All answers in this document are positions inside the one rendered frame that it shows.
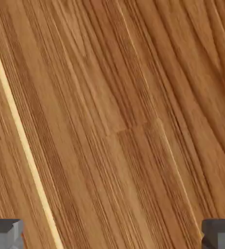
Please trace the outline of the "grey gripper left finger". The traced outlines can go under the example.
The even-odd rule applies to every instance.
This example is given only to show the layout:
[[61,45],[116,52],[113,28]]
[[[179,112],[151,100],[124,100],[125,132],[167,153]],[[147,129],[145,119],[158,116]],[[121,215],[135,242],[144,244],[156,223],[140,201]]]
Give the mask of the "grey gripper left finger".
[[23,221],[0,219],[0,249],[23,249]]

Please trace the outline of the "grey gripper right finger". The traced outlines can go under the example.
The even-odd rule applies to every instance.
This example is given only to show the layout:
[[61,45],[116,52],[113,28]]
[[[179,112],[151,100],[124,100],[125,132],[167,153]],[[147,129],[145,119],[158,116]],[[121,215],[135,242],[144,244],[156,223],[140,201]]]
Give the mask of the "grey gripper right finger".
[[225,249],[225,219],[204,219],[201,249]]

